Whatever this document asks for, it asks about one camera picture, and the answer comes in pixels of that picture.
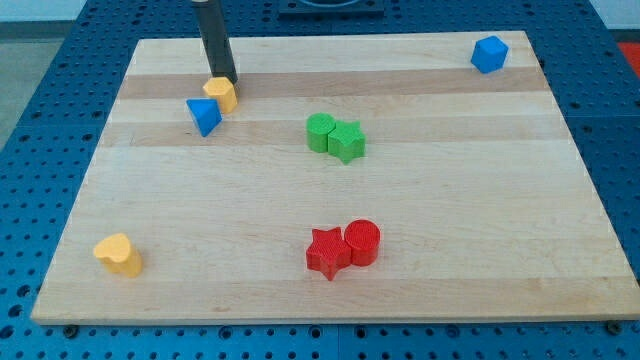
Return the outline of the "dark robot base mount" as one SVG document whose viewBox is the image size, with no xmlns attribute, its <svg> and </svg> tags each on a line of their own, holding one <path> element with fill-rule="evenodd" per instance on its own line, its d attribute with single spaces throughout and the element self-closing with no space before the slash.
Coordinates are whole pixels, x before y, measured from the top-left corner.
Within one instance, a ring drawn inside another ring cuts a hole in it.
<svg viewBox="0 0 640 360">
<path fill-rule="evenodd" d="M 383 0 L 280 0 L 278 18 L 306 16 L 383 16 Z"/>
</svg>

